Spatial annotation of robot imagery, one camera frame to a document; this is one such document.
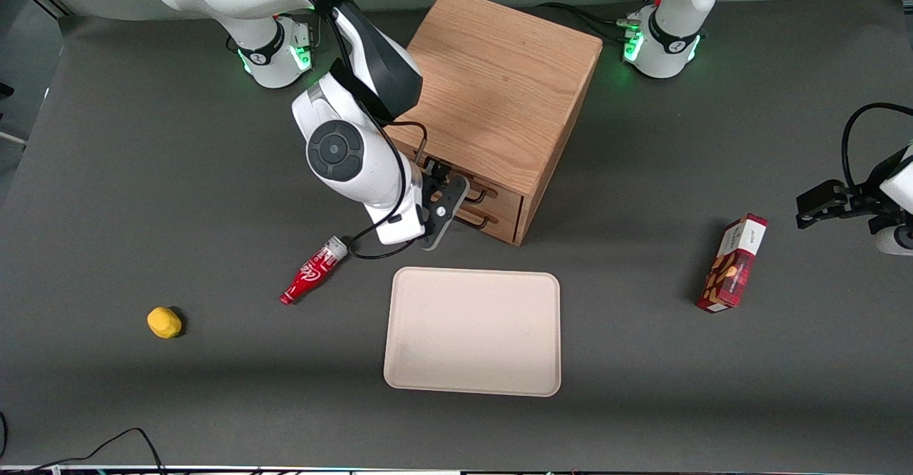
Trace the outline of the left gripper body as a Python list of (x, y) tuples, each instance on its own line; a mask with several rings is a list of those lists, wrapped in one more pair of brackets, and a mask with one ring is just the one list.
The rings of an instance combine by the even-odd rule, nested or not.
[(849, 216), (874, 220), (910, 220), (912, 206), (912, 147), (898, 150), (878, 163), (868, 179), (853, 182), (849, 156), (845, 156), (845, 179), (849, 188)]

